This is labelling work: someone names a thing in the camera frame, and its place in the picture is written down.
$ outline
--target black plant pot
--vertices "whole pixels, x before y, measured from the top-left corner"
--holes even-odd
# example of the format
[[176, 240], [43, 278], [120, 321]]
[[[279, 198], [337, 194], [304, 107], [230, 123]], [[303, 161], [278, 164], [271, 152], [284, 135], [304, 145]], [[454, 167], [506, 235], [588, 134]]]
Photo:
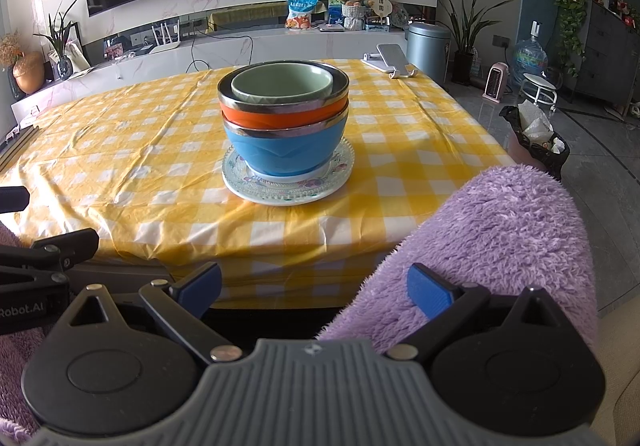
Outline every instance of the black plant pot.
[[473, 54], [463, 54], [462, 52], [456, 52], [453, 55], [453, 72], [451, 75], [451, 80], [460, 84], [469, 84], [469, 74], [471, 72], [471, 65], [473, 63]]
[[24, 99], [27, 94], [20, 89], [20, 87], [18, 86], [18, 82], [15, 80], [14, 64], [7, 67], [6, 76], [9, 78], [9, 87], [11, 88], [11, 93], [13, 94], [14, 99], [16, 101], [19, 101], [20, 99]]
[[67, 56], [62, 56], [60, 61], [56, 63], [56, 67], [58, 69], [58, 75], [60, 79], [66, 80], [71, 77], [71, 74], [74, 73], [73, 65], [71, 64], [71, 60]]

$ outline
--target green bowl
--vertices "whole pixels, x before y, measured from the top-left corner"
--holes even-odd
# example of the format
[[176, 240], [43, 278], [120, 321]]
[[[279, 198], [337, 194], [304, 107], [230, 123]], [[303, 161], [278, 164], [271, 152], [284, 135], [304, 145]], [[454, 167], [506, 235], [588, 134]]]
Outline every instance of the green bowl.
[[324, 99], [331, 95], [334, 76], [306, 63], [281, 61], [253, 66], [231, 81], [240, 101], [253, 104], [286, 104]]

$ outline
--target space heater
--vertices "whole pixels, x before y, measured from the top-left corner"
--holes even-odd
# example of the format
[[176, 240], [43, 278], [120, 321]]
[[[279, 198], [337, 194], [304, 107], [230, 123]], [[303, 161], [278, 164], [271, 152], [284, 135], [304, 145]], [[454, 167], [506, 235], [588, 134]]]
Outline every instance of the space heater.
[[486, 86], [484, 87], [483, 97], [491, 99], [495, 102], [500, 102], [502, 94], [504, 93], [504, 87], [507, 86], [507, 79], [509, 77], [509, 67], [505, 63], [495, 63], [489, 70], [489, 77], [486, 80]]

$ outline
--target gray trash can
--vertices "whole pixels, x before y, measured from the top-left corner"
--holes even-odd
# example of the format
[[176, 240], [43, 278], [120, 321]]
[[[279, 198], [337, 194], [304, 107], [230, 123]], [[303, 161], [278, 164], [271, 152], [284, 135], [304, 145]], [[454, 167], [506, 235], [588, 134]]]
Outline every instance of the gray trash can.
[[446, 27], [416, 22], [409, 25], [406, 59], [440, 86], [447, 74], [450, 46], [451, 32]]

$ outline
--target floral plate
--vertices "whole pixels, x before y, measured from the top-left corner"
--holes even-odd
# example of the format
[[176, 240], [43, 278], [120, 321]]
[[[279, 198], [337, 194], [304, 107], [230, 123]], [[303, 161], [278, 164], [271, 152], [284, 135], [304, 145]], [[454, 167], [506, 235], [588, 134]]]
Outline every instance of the floral plate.
[[231, 146], [222, 159], [222, 178], [232, 193], [265, 206], [298, 206], [324, 199], [340, 189], [353, 171], [354, 152], [347, 139], [340, 140], [324, 173], [295, 183], [277, 183], [258, 177]]

